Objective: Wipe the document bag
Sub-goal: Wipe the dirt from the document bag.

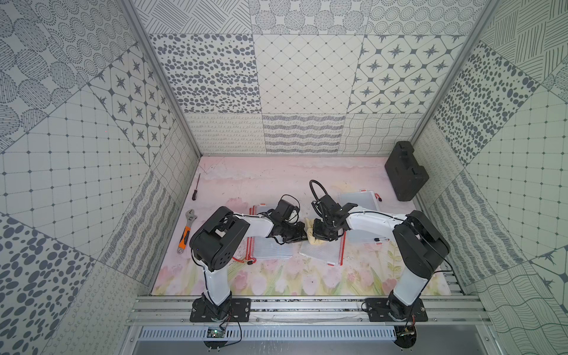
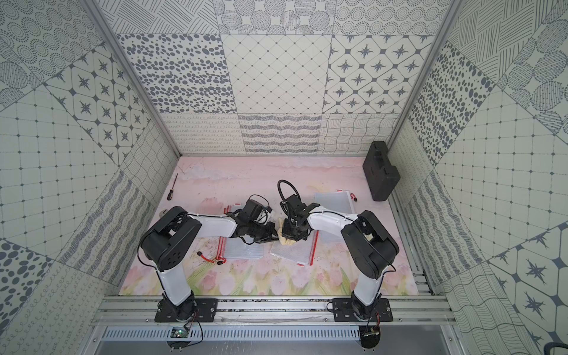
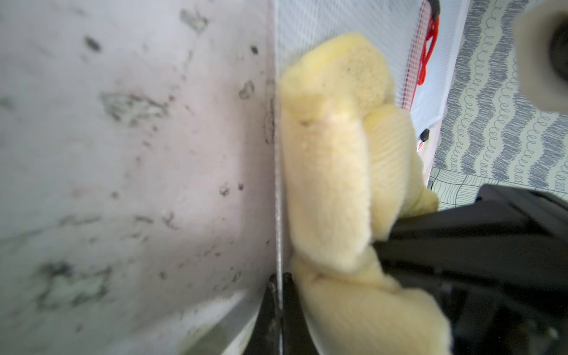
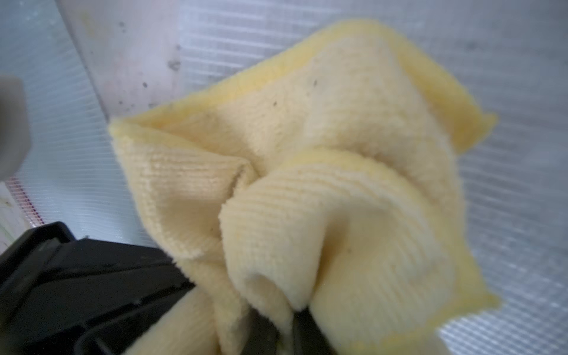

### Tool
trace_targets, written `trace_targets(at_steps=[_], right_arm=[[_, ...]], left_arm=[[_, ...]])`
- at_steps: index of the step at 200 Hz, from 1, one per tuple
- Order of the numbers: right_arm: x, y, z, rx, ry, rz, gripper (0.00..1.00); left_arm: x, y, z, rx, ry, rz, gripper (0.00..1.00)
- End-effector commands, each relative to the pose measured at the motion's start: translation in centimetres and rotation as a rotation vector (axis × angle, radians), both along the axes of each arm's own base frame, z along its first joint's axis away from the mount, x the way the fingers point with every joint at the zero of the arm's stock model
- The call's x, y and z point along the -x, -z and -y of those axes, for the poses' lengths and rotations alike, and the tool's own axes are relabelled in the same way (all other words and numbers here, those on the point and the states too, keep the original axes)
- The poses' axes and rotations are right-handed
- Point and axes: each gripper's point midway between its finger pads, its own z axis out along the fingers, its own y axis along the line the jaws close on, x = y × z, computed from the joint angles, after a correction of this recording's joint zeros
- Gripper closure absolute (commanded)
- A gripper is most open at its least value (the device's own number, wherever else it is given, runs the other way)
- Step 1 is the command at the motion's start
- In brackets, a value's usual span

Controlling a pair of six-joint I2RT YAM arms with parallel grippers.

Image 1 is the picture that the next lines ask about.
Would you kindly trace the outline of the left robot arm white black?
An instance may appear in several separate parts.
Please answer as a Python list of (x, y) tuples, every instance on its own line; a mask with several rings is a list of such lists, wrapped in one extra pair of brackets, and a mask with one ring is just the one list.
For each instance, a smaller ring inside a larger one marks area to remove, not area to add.
[(286, 220), (290, 213), (276, 209), (260, 215), (236, 214), (221, 206), (192, 235), (189, 241), (192, 259), (204, 271), (202, 300), (216, 318), (224, 318), (229, 313), (232, 292), (226, 267), (242, 240), (272, 238), (286, 244), (307, 239), (304, 223)]

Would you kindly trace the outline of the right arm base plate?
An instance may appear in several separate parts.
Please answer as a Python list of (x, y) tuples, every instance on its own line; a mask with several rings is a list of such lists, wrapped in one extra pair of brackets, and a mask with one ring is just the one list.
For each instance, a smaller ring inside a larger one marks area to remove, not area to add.
[(366, 298), (362, 310), (370, 322), (427, 322), (428, 315), (423, 301), (418, 297), (409, 306), (395, 297), (393, 291), (388, 297)]

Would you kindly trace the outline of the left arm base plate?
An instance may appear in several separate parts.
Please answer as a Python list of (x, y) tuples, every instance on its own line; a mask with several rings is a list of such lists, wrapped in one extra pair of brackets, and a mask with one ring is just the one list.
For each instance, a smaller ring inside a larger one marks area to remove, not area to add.
[(234, 298), (232, 293), (219, 306), (205, 293), (192, 303), (191, 322), (222, 322), (226, 320), (248, 322), (251, 311), (250, 298)]

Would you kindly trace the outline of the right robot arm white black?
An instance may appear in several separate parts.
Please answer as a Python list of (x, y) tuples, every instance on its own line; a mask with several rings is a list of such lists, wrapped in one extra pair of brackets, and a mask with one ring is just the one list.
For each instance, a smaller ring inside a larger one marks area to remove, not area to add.
[(316, 239), (335, 241), (345, 232), (363, 231), (394, 241), (405, 269), (388, 296), (389, 316), (408, 320), (417, 300), (451, 251), (433, 223), (421, 212), (388, 214), (364, 209), (357, 204), (338, 204), (329, 194), (312, 201), (317, 218), (313, 224)]

